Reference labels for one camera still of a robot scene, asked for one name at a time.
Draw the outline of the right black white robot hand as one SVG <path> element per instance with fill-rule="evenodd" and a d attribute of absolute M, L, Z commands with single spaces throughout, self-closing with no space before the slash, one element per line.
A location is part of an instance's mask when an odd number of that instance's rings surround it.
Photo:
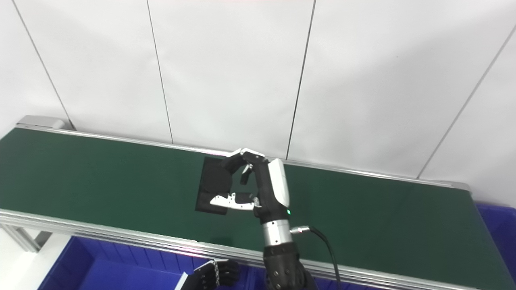
<path fill-rule="evenodd" d="M 230 193 L 232 175 L 241 167 L 240 183 L 245 185 L 249 176 L 256 177 L 257 194 L 250 202 L 238 203 L 236 193 Z M 202 185 L 208 193 L 215 196 L 210 200 L 210 205 L 252 211 L 254 216 L 260 219 L 261 224 L 289 220 L 289 187 L 286 182 L 286 174 L 282 160 L 268 159 L 263 154 L 241 148 L 232 152 L 219 163 L 208 168 L 208 176 Z"/>

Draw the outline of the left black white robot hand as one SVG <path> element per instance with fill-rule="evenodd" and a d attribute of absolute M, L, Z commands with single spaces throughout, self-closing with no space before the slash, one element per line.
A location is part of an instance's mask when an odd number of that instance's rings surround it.
<path fill-rule="evenodd" d="M 233 259 L 210 259 L 192 273 L 183 272 L 176 290 L 217 290 L 234 286 L 240 278 L 240 267 Z"/>

